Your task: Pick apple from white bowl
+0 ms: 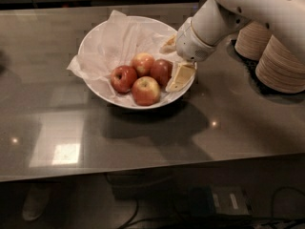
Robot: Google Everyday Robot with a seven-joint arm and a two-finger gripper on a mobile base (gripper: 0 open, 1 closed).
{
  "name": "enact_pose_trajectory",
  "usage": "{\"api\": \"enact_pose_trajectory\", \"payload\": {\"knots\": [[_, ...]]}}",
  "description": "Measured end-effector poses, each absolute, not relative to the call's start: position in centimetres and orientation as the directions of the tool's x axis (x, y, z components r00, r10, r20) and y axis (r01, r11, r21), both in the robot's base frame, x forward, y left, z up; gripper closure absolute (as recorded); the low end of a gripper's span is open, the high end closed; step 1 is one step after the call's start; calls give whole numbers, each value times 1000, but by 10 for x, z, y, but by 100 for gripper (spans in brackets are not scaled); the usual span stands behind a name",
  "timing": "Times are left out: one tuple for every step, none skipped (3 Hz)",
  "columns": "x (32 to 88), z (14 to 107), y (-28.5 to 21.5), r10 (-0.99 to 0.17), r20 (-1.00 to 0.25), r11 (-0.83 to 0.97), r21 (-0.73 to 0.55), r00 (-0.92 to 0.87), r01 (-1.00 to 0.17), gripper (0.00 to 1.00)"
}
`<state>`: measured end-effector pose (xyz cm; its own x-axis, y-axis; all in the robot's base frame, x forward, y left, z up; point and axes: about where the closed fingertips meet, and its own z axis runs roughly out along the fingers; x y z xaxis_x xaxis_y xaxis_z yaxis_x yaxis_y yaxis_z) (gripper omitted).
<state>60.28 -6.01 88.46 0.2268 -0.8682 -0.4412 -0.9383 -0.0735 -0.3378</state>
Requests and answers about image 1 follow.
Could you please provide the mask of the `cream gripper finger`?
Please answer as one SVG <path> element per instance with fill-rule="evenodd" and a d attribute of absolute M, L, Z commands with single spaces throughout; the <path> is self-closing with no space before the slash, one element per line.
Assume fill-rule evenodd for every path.
<path fill-rule="evenodd" d="M 166 91 L 168 93 L 172 93 L 182 90 L 194 77 L 195 72 L 196 66 L 194 63 L 175 63 L 173 67 L 172 77 L 166 86 Z"/>
<path fill-rule="evenodd" d="M 172 53 L 176 50 L 176 35 L 173 34 L 160 48 L 159 52 L 163 54 Z"/>

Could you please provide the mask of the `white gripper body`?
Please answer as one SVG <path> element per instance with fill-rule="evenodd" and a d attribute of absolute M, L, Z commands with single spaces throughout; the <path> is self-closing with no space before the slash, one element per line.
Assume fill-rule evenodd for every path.
<path fill-rule="evenodd" d="M 177 54 L 186 61 L 202 62 L 212 55 L 216 46 L 210 46 L 201 41 L 192 28 L 192 18 L 189 17 L 179 28 L 175 49 Z"/>

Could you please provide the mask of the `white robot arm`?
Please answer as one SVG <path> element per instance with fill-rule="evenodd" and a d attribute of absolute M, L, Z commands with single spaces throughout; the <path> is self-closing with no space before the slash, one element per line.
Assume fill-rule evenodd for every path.
<path fill-rule="evenodd" d="M 304 72 L 288 60 L 305 60 L 305 0 L 207 0 L 178 33 L 161 47 L 189 62 L 206 60 L 227 35 L 251 22 L 266 28 L 285 49 L 269 44 L 255 74 L 269 88 L 285 94 L 304 90 Z"/>

